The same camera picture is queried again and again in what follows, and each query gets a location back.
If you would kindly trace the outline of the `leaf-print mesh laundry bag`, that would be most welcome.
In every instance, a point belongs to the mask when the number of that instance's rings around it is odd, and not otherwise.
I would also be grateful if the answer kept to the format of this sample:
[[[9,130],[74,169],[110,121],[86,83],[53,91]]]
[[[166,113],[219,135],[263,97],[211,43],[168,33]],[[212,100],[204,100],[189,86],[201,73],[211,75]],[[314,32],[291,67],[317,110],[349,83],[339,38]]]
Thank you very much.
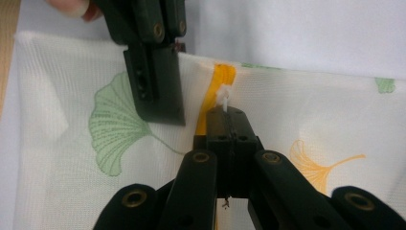
[[[119,46],[34,32],[16,44],[22,134],[13,230],[92,230],[122,187],[169,182],[222,95],[319,192],[359,187],[406,219],[406,80],[184,54],[186,123],[166,126],[137,115]]]

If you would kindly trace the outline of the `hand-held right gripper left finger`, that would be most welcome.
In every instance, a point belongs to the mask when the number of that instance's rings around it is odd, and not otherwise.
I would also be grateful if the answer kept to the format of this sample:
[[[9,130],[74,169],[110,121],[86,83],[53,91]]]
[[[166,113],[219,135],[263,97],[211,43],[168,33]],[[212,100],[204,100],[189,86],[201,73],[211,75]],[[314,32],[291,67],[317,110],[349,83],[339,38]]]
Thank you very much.
[[[227,124],[227,113],[218,106],[210,109],[206,114],[206,133],[195,134],[193,137],[194,150],[209,150],[217,158],[217,196],[228,198],[230,196],[230,150],[231,137]]]

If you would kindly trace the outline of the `white table mat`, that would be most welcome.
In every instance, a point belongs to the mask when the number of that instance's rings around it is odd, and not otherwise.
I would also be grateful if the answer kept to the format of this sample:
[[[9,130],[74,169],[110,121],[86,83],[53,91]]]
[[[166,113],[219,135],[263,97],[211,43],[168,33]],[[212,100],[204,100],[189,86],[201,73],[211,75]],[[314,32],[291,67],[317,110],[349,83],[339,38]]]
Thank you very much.
[[[186,14],[185,55],[406,81],[406,0],[186,0]],[[22,0],[0,122],[0,230],[13,230],[17,200],[22,104],[16,38],[23,32],[113,43],[101,18],[84,22],[45,0]]]

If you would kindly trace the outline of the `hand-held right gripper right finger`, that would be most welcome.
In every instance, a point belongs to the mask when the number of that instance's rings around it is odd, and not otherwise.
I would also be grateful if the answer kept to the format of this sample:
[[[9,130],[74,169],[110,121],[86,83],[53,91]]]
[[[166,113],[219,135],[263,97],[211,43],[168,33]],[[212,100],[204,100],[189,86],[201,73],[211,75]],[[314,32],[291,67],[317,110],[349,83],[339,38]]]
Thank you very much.
[[[229,107],[228,115],[233,141],[230,196],[247,198],[250,190],[252,161],[254,154],[259,150],[259,139],[242,110]]]

